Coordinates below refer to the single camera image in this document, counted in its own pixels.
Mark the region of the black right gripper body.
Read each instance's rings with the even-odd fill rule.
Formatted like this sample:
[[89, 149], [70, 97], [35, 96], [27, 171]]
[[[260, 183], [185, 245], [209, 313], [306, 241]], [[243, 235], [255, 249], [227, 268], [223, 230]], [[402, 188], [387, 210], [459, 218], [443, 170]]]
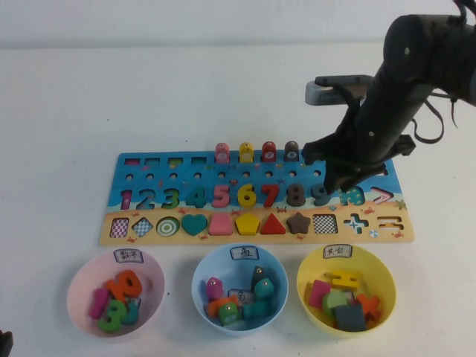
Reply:
[[401, 115], [358, 115], [331, 135], [305, 144], [303, 158], [306, 164], [325, 161], [328, 176], [357, 176], [400, 155], [401, 134]]

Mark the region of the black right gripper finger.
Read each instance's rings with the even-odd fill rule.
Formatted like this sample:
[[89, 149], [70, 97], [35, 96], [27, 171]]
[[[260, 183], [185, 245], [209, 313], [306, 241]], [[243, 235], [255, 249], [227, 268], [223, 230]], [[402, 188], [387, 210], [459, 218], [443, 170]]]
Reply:
[[360, 182], [360, 169], [352, 168], [345, 171], [342, 178], [341, 189], [349, 190]]
[[340, 168], [334, 161], [326, 161], [324, 187], [327, 192], [335, 192], [339, 188]]

